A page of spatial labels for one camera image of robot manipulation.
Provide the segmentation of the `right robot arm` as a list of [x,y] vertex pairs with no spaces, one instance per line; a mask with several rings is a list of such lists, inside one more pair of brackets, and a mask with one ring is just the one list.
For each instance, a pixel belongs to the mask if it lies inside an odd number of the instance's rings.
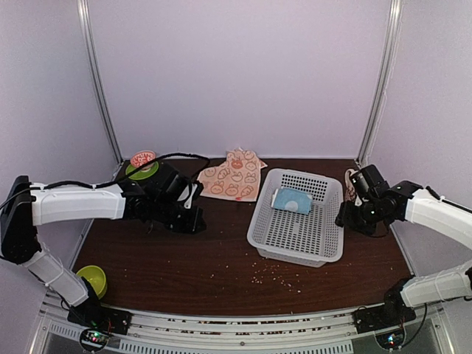
[[[467,248],[471,247],[471,209],[449,201],[429,186],[411,181],[394,186],[371,164],[344,174],[346,195],[336,225],[372,237],[377,225],[395,221],[424,226]],[[394,325],[406,308],[432,302],[471,298],[471,261],[435,274],[401,280],[378,309],[383,325]]]

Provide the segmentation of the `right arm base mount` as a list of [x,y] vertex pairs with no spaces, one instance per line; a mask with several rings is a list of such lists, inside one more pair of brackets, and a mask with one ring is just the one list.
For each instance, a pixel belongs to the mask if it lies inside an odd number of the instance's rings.
[[391,314],[384,305],[362,307],[353,312],[353,323],[358,334],[400,326],[416,318],[416,313],[411,308],[403,309],[399,314]]

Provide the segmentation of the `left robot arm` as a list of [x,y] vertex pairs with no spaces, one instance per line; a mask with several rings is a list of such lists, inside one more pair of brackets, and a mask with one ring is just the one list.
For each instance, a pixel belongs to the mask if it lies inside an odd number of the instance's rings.
[[126,175],[104,184],[39,184],[19,176],[1,205],[1,258],[25,267],[77,308],[89,327],[99,327],[106,312],[90,282],[66,269],[38,240],[38,226],[91,219],[140,220],[194,235],[206,228],[202,208],[193,203],[203,188],[195,178],[165,163],[143,181]]

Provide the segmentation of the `blue polka dot towel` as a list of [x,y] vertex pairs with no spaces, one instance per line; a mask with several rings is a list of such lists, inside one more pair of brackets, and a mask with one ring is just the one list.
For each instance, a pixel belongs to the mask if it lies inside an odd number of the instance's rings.
[[280,211],[307,215],[311,210],[313,196],[310,193],[281,187],[274,191],[271,207]]

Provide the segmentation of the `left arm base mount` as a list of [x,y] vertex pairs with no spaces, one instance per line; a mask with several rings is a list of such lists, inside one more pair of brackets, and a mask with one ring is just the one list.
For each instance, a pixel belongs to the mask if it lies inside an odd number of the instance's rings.
[[120,335],[128,333],[131,319],[130,312],[113,308],[92,308],[91,310],[71,308],[67,316],[67,320],[71,323]]

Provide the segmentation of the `white plastic basket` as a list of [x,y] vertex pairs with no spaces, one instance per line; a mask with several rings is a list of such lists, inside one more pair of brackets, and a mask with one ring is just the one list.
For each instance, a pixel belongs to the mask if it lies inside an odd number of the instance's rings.
[[[273,209],[271,198],[281,187],[313,196],[307,215]],[[341,183],[313,173],[274,168],[260,191],[246,235],[262,257],[318,268],[340,260],[344,229],[335,225],[343,201]]]

